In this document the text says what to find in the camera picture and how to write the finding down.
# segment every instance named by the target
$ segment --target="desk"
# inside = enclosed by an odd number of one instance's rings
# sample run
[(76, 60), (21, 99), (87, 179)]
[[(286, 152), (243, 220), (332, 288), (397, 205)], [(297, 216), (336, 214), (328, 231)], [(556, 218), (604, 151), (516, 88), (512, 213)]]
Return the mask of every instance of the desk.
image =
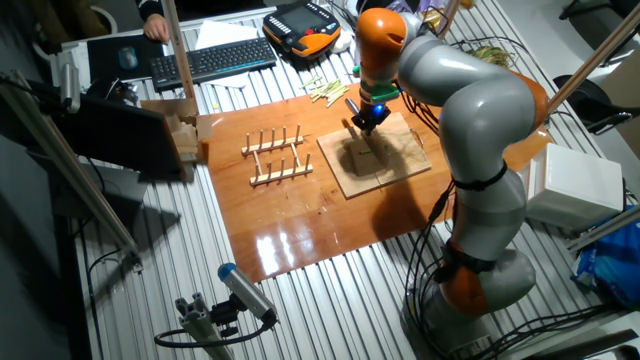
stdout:
[[(359, 103), (359, 86), (350, 88), (345, 98)], [(207, 164), (236, 264), (253, 281), (423, 228), (451, 181), (439, 138), (407, 110), (402, 99), (396, 99), (388, 103), (389, 108), (400, 112), (420, 134), (432, 168), (407, 181), (346, 200), (316, 140), (343, 129), (342, 121), (350, 122), (351, 112), (344, 99), (329, 109), (325, 103), (312, 103), (304, 96), (212, 116), (215, 125), (206, 143)], [(436, 116), (440, 113), (439, 108), (433, 111)], [(255, 188), (249, 185), (254, 161), (240, 155), (246, 146), (245, 134), (253, 133), (255, 139), (264, 129), (267, 141), (270, 129), (275, 128), (281, 137), (282, 126), (293, 131), (297, 124), (304, 134), (298, 152), (303, 159), (311, 153), (313, 173)], [(551, 139), (546, 132), (535, 132), (509, 148), (507, 162), (519, 170), (548, 142)], [(285, 148), (261, 153), (263, 168), (272, 161), (278, 169), (283, 156), (290, 164), (290, 152)], [(443, 214), (440, 220), (450, 216)]]
[[(231, 14), (217, 20), (260, 27), (262, 17), (269, 11), (273, 9)], [(183, 24), (187, 50), (195, 46), (199, 24)], [(137, 34), (140, 31), (120, 35)], [(456, 15), (447, 41), (491, 35), (522, 42), (497, 1), (483, 0), (471, 11), (460, 11)], [(507, 42), (493, 44), (519, 55), (515, 71), (538, 81), (549, 94), (557, 90), (537, 67), (535, 59)], [(66, 61), (87, 69), (83, 46), (86, 49), (84, 42), (66, 44), (65, 51), (52, 59), (54, 75)], [(345, 80), (355, 82), (344, 75), (352, 66), (349, 53), (321, 57), (302, 72), (278, 62), (273, 69), (252, 72), (250, 85), (242, 90), (196, 86), (196, 98), (202, 114), (252, 108), (307, 95), (299, 86), (316, 75), (329, 81), (344, 76)], [(88, 72), (81, 72), (81, 76), (88, 77)], [(174, 98), (180, 93), (157, 94), (148, 79), (134, 84), (138, 85), (142, 99)], [(561, 110), (572, 113), (566, 105)], [(602, 156), (584, 127), (568, 116), (553, 115), (548, 132), (559, 145)], [(320, 161), (321, 158), (312, 157), (312, 162), (319, 164)], [(173, 307), (175, 299), (188, 298), (199, 291), (211, 305), (226, 300), (229, 295), (216, 274), (220, 264), (237, 261), (220, 212), (218, 200), (222, 194), (214, 190), (206, 166), (194, 166), (194, 171), (194, 183), (149, 185), (141, 214), (133, 226), (134, 239), (141, 247), (143, 272), (137, 274), (126, 268), (121, 271), (113, 261), (100, 263), (93, 270), (93, 288), (98, 294), (97, 320), (93, 319), (88, 300), (85, 308), (94, 358), (100, 358), (97, 322), (105, 358), (206, 359), (201, 351), (158, 348), (152, 339), (154, 334), (180, 327)], [(436, 230), (429, 250), (425, 251), (425, 263), (439, 256), (438, 246), (448, 236), (443, 223), (437, 224)], [(85, 236), (89, 264), (113, 250), (109, 239), (96, 234), (93, 227), (89, 227)], [(414, 359), (398, 314), (404, 295), (407, 255), (415, 238), (415, 232), (403, 234), (261, 281), (259, 287), (276, 305), (281, 322), (273, 332), (231, 346), (236, 359), (378, 359), (383, 356)], [(503, 332), (538, 316), (576, 311), (601, 302), (594, 294), (580, 291), (569, 279), (573, 259), (564, 248), (564, 241), (558, 229), (530, 221), (523, 224), (510, 247), (531, 259), (537, 274), (536, 286), (522, 301), (492, 314), (491, 319), (499, 323)], [(83, 264), (83, 249), (78, 246), (77, 250), (79, 262)], [(81, 279), (85, 299), (88, 299), (82, 271)], [(589, 322), (573, 332), (596, 325)], [(250, 315), (242, 314), (238, 326), (241, 333), (246, 334), (255, 331), (257, 324)], [(502, 358), (521, 359), (562, 341), (561, 337), (551, 335), (554, 336), (535, 338)]]

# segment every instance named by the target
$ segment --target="sleeve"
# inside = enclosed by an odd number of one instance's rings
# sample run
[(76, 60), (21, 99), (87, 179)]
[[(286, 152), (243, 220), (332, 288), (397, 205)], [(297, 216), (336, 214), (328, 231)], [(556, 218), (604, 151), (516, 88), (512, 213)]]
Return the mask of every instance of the sleeve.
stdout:
[(153, 14), (164, 16), (160, 0), (136, 0), (136, 4), (142, 21), (147, 21), (147, 18)]

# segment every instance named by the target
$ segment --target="keyboard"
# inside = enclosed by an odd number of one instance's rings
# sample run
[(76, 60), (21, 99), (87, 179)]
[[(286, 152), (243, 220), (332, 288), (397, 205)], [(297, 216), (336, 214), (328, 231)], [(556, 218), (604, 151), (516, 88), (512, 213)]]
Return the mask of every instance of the keyboard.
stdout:
[[(265, 38), (244, 40), (187, 52), (195, 84), (273, 66), (276, 57)], [(182, 86), (176, 57), (151, 59), (151, 77), (157, 92)]]

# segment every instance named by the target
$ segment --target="wooden table surface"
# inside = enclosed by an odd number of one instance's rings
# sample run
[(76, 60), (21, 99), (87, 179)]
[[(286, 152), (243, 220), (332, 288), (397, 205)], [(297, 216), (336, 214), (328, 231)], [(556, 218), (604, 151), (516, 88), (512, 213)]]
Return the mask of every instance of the wooden table surface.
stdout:
[[(351, 85), (345, 98), (359, 104), (358, 88), (358, 84)], [(451, 181), (449, 168), (438, 137), (409, 113), (402, 99), (388, 106), (418, 131), (432, 168), (350, 200), (345, 199), (316, 142), (319, 136), (343, 129), (343, 120), (350, 123), (344, 99), (329, 109), (325, 99), (312, 103), (304, 96), (211, 115), (212, 137), (203, 144), (206, 161), (236, 264), (251, 280), (270, 278), (426, 225), (433, 204)], [(439, 108), (432, 110), (439, 115)], [(313, 173), (251, 186), (255, 162), (252, 156), (241, 155), (246, 133), (255, 144), (261, 129), (267, 141), (272, 128), (280, 139), (282, 126), (287, 126), (287, 136), (295, 136), (297, 124), (302, 125), (304, 135), (297, 151), (301, 159), (311, 152)], [(536, 131), (508, 148), (505, 159), (517, 170), (549, 142), (546, 132)], [(259, 157), (265, 171), (269, 161), (274, 170), (279, 169), (282, 157), (285, 168), (293, 162), (290, 148), (263, 152)]]

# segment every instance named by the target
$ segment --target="slotted metal table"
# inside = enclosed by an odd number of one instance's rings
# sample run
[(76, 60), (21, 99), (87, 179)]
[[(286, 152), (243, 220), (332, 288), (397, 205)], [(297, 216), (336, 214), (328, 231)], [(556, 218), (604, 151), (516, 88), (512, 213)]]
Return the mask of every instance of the slotted metal table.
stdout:
[[(260, 29), (262, 18), (274, 10), (262, 9), (212, 20)], [(195, 48), (201, 23), (199, 20), (182, 25), (187, 51)], [(446, 40), (453, 43), (493, 35), (524, 44), (496, 0), (484, 0), (470, 11), (462, 10), (456, 15)], [(535, 59), (523, 49), (509, 42), (500, 42), (500, 46), (516, 55), (515, 71), (538, 81), (548, 94), (557, 91)], [(197, 85), (200, 113), (233, 111), (306, 95), (300, 85), (315, 76), (323, 76), (328, 81), (340, 77), (343, 82), (356, 82), (350, 74), (354, 50), (352, 45), (348, 52), (322, 56), (308, 70), (300, 72), (286, 62), (278, 61), (273, 68), (251, 72), (249, 85), (243, 89)], [(171, 54), (171, 48), (165, 47), (165, 53)], [(65, 44), (64, 51), (52, 57), (54, 82), (64, 63), (77, 66), (81, 84), (89, 85), (86, 42)], [(154, 92), (149, 79), (133, 83), (138, 86), (141, 99), (182, 96), (179, 89), (160, 94)], [(560, 110), (573, 113), (566, 104)], [(559, 145), (604, 157), (586, 129), (572, 117), (551, 116), (548, 131)], [(229, 239), (206, 166), (195, 165), (193, 169), (193, 183), (152, 183), (148, 186), (133, 226), (144, 271), (131, 271), (126, 266), (127, 260), (119, 257), (98, 264), (92, 271), (95, 318), (83, 264), (85, 257), (91, 263), (115, 247), (100, 234), (95, 224), (90, 224), (84, 231), (86, 249), (80, 239), (76, 240), (94, 358), (99, 359), (102, 355), (105, 359), (207, 358), (199, 349), (166, 349), (153, 342), (155, 334), (180, 328), (175, 299), (190, 298), (191, 294), (201, 292), (211, 305), (227, 300), (229, 295), (216, 275), (220, 264), (234, 261)], [(436, 225), (436, 230), (429, 249), (422, 256), (425, 264), (439, 256), (439, 245), (448, 238), (444, 223)], [(406, 234), (261, 281), (258, 286), (276, 305), (280, 324), (275, 331), (231, 346), (235, 358), (414, 359), (416, 356), (401, 328), (400, 311), (408, 256), (416, 238), (417, 233)], [(487, 315), (499, 330), (494, 336), (507, 333), (530, 319), (601, 303), (596, 295), (583, 292), (570, 280), (573, 258), (564, 242), (563, 234), (556, 228), (533, 221), (522, 226), (510, 247), (529, 256), (535, 266), (537, 283), (518, 303)], [(615, 317), (591, 321), (571, 332), (537, 337), (501, 358), (523, 358)], [(241, 333), (253, 332), (257, 326), (251, 315), (241, 314)]]

